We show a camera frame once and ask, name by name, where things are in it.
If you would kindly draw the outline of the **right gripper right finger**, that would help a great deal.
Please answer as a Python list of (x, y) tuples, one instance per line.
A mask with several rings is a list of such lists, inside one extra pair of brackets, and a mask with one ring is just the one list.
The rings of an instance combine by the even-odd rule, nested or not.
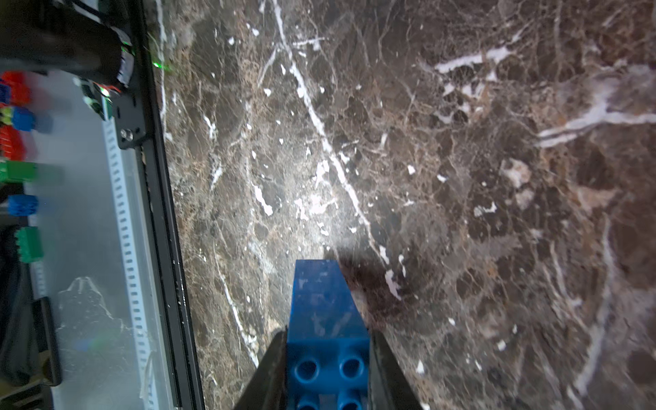
[(369, 409), (423, 409), (381, 331), (372, 331), (369, 359)]

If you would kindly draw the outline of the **long blue lego brick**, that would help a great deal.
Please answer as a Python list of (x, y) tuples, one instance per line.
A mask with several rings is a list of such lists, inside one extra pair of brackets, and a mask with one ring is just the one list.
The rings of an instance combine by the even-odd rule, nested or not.
[(335, 260), (298, 260), (286, 341), (287, 408), (366, 409), (370, 336)]

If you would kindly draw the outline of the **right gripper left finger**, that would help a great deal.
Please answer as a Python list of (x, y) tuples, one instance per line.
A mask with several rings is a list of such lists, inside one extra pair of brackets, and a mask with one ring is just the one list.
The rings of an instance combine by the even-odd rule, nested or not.
[(286, 346), (287, 331), (277, 332), (234, 410), (287, 408)]

